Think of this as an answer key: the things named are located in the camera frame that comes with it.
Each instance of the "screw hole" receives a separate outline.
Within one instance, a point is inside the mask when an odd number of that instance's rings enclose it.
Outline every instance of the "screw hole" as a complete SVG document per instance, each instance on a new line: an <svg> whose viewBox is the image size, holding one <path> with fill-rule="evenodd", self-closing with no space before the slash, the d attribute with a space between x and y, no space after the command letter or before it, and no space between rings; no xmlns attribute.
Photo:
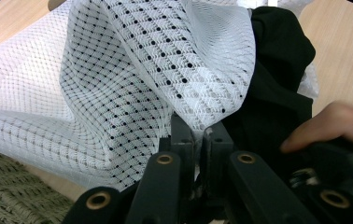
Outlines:
<svg viewBox="0 0 353 224"><path fill-rule="evenodd" d="M255 158L252 157L251 155L248 155L248 154L240 154L240 155L238 155L238 160L240 162L248 163L248 164L251 164L251 163L255 162Z"/></svg>
<svg viewBox="0 0 353 224"><path fill-rule="evenodd" d="M170 164L171 162L173 162L173 158L169 155L161 155L157 158L157 163L159 164Z"/></svg>
<svg viewBox="0 0 353 224"><path fill-rule="evenodd" d="M334 190L324 189L320 192L319 196L325 203L333 207L348 208L350 206L349 200Z"/></svg>
<svg viewBox="0 0 353 224"><path fill-rule="evenodd" d="M91 210L98 210L110 203L110 194L106 191L100 191L87 200L86 206Z"/></svg>

